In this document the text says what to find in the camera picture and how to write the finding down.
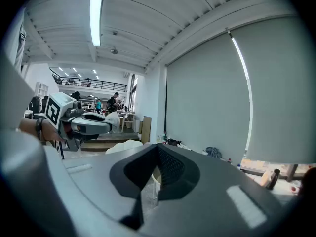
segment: balcony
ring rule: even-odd
[[[78,79],[70,77],[60,77],[52,70],[51,74],[58,84],[60,90],[74,90],[84,91],[90,93],[103,93],[103,94],[114,94],[115,92],[124,93],[126,95],[127,85],[113,83],[108,81],[90,80],[90,79]]]

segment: hand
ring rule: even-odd
[[[65,132],[69,132],[71,130],[71,125],[67,124],[64,126]],[[42,136],[45,141],[57,140],[57,141],[64,141],[57,130],[49,123],[48,120],[43,120],[41,124]]]

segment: ceiling beam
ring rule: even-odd
[[[88,47],[89,47],[90,55],[91,55],[91,58],[92,58],[93,62],[97,62],[97,50],[96,50],[96,47],[94,45],[92,45],[92,43],[88,43]]]
[[[101,57],[97,59],[97,62],[92,62],[89,56],[80,55],[56,55],[53,60],[49,60],[46,56],[33,56],[30,58],[29,63],[70,64],[70,66],[80,65],[100,70],[127,71],[138,75],[145,74],[145,68],[141,66]]]
[[[33,25],[30,17],[25,14],[24,16],[24,28],[26,33],[32,39],[34,43],[38,45],[38,47],[42,50],[42,52],[47,55],[48,58],[51,60],[54,58],[55,54],[53,51],[48,47],[42,37],[39,35],[38,31],[36,30],[35,26]]]
[[[225,27],[234,28],[256,20],[296,15],[286,0],[232,0],[199,18],[172,39],[148,64],[153,69],[159,62],[169,64],[197,45],[225,32]]]

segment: wristwatch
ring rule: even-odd
[[[44,119],[46,119],[46,118],[39,118],[38,120],[36,120],[36,123],[35,123],[35,131],[38,134],[38,139],[39,140],[41,140],[43,138],[41,124],[43,123]]]

